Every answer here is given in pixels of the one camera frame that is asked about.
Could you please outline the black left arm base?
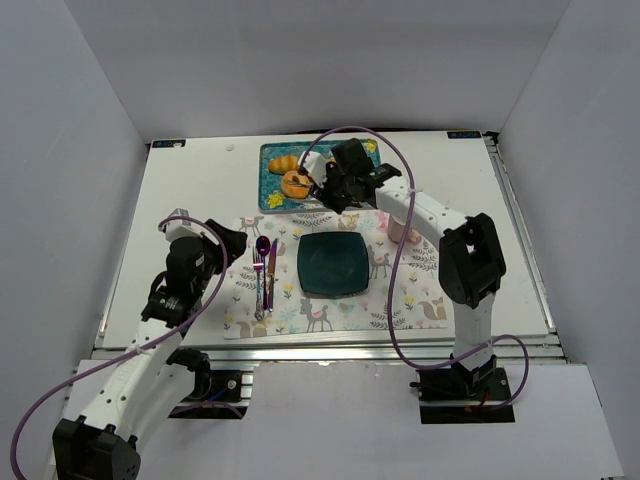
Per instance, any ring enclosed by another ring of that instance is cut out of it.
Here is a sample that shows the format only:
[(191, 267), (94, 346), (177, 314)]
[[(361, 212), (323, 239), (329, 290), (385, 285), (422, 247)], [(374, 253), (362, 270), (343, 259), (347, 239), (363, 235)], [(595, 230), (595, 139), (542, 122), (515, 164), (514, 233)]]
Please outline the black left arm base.
[(240, 420), (248, 409), (241, 370), (211, 366), (209, 356), (194, 349), (177, 349), (166, 361), (185, 367), (193, 377), (193, 390), (170, 413), (171, 419)]

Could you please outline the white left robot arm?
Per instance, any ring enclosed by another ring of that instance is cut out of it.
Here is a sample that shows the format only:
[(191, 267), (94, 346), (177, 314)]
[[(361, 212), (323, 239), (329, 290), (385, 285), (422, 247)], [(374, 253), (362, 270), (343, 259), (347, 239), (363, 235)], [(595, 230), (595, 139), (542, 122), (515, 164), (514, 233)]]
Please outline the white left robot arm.
[(184, 399), (210, 392), (208, 356), (182, 341), (212, 300), (206, 290), (246, 250), (247, 236), (213, 220), (200, 223), (177, 210), (160, 226), (169, 243), (130, 346), (111, 375), (74, 419), (53, 435), (60, 479), (134, 479), (141, 454), (160, 424)]

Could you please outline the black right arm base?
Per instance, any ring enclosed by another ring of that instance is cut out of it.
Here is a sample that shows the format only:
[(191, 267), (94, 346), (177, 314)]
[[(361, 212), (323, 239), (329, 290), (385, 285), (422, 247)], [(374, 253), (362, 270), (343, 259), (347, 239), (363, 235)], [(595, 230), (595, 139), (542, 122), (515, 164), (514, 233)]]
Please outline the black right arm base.
[(506, 372), (498, 368), (469, 388), (451, 369), (417, 371), (409, 387), (418, 396), (420, 420), (425, 425), (507, 424), (515, 422)]

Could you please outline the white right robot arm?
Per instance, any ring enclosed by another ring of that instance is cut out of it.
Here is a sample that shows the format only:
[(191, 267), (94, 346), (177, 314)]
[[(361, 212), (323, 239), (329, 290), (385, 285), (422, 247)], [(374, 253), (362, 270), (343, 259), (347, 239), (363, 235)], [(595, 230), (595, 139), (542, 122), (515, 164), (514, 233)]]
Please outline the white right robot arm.
[(333, 161), (311, 152), (300, 167), (313, 179), (312, 195), (330, 210), (367, 204), (416, 230), (437, 248), (438, 281), (454, 307), (455, 340), (450, 370), (460, 390), (471, 396), (495, 372), (491, 317), (506, 273), (493, 220), (466, 216), (418, 191), (396, 167), (373, 164), (361, 142), (332, 148)]

